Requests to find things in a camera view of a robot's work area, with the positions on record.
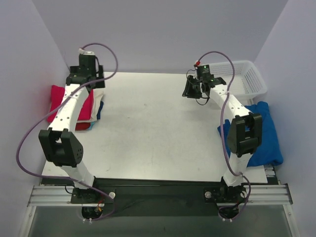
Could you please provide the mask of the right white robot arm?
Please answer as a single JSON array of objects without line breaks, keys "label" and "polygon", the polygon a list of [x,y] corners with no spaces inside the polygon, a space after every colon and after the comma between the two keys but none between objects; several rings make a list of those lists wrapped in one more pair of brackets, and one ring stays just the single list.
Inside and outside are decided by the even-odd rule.
[{"label": "right white robot arm", "polygon": [[244,175],[251,155],[262,144],[263,119],[247,109],[231,93],[231,84],[215,77],[209,65],[196,62],[194,68],[195,75],[187,76],[183,97],[200,99],[205,94],[221,108],[220,122],[230,121],[228,134],[221,132],[227,171],[222,177],[225,185],[220,187],[219,197],[231,201],[237,195],[235,187],[246,181]]}]

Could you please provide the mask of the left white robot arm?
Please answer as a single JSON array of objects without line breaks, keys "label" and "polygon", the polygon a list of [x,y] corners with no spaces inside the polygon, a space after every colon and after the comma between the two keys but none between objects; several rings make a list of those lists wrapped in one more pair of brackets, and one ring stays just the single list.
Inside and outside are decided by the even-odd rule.
[{"label": "left white robot arm", "polygon": [[93,187],[95,177],[82,161],[83,146],[74,131],[82,106],[91,92],[89,86],[80,86],[95,79],[95,66],[71,67],[62,99],[65,105],[58,109],[48,129],[39,132],[46,160],[67,173],[88,203],[95,203],[101,193]]}]

